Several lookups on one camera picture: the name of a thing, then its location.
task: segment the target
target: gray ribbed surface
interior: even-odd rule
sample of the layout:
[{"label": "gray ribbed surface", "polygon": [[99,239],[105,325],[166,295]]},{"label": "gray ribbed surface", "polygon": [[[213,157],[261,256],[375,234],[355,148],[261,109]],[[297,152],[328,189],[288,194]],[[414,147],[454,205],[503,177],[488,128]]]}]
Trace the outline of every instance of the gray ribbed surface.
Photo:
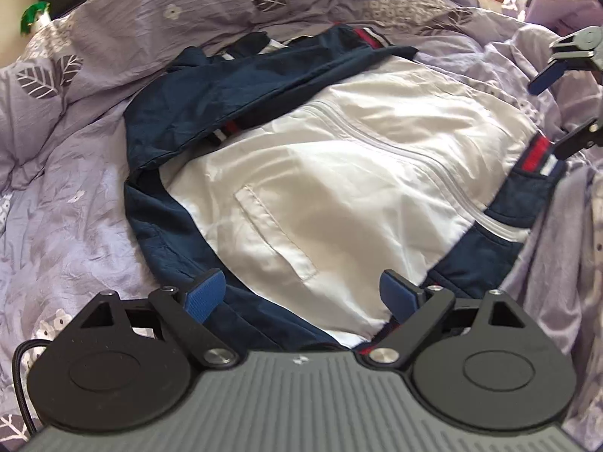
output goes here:
[{"label": "gray ribbed surface", "polygon": [[41,432],[26,452],[569,452],[550,428],[519,438],[462,432],[421,408],[394,373],[352,353],[253,353],[206,373],[176,413],[134,432],[82,437]]}]

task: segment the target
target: purple bedsheet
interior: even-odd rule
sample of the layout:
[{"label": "purple bedsheet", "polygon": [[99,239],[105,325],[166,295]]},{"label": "purple bedsheet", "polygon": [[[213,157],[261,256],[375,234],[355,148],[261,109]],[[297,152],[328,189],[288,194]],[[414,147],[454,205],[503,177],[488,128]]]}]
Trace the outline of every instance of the purple bedsheet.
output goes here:
[{"label": "purple bedsheet", "polygon": [[[477,0],[88,0],[34,37],[0,70],[0,442],[22,444],[10,358],[52,339],[97,292],[156,287],[124,217],[122,113],[188,45],[216,52],[252,31],[277,40],[332,22],[372,24],[417,60],[528,114],[557,139],[598,111],[599,89],[570,73],[538,98],[525,86],[553,33],[481,9]],[[596,153],[590,153],[596,160]],[[566,423],[587,447],[601,422],[600,249],[603,181],[576,159],[505,282],[582,384]],[[23,372],[37,357],[23,359]]]}]

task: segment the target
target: jacket zipper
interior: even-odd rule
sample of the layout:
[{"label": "jacket zipper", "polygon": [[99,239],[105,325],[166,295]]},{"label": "jacket zipper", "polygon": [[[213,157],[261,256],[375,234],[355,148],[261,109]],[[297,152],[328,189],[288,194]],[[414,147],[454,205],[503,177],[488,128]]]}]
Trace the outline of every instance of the jacket zipper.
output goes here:
[{"label": "jacket zipper", "polygon": [[501,222],[492,219],[491,217],[484,214],[477,206],[471,201],[471,199],[465,194],[461,186],[456,182],[454,177],[446,169],[445,165],[440,163],[438,160],[431,158],[425,154],[418,153],[415,151],[409,151],[400,146],[393,146],[391,144],[384,143],[378,139],[366,134],[364,131],[356,128],[350,124],[349,121],[345,120],[341,114],[328,102],[313,100],[311,103],[306,104],[303,108],[312,108],[320,113],[324,118],[327,118],[336,127],[343,129],[348,132],[351,136],[362,141],[365,144],[381,149],[382,151],[390,152],[391,154],[408,158],[410,160],[421,163],[435,173],[439,180],[446,186],[450,194],[454,197],[456,202],[459,203],[462,209],[464,209],[480,226],[489,232],[503,238],[507,241],[514,241],[522,243],[528,237],[530,231],[528,229],[515,228],[508,226]]}]

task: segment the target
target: black cable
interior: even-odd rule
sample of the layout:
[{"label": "black cable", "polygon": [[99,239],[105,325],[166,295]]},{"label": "black cable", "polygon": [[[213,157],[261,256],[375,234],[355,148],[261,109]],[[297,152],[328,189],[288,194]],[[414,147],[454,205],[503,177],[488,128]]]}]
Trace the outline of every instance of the black cable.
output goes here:
[{"label": "black cable", "polygon": [[27,402],[25,401],[25,391],[23,390],[23,382],[21,381],[21,360],[23,359],[25,352],[27,352],[28,350],[38,347],[46,348],[51,343],[51,340],[28,340],[20,344],[13,354],[14,393],[17,395],[17,404],[19,405],[19,411],[21,412],[23,422],[25,423],[25,427],[29,432],[29,436],[32,438],[37,433],[37,430],[35,429],[34,421],[31,418],[31,413],[29,412],[29,409],[27,408]]}]

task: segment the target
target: silver bolt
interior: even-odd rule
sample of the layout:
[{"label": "silver bolt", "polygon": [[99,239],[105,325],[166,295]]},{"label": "silver bolt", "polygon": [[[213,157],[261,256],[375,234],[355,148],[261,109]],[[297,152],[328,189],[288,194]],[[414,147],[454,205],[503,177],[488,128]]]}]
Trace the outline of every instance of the silver bolt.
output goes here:
[{"label": "silver bolt", "polygon": [[369,359],[377,363],[394,363],[400,354],[393,348],[375,348],[369,353]]},{"label": "silver bolt", "polygon": [[234,360],[234,353],[225,348],[212,348],[205,352],[204,357],[213,365],[228,365]]}]

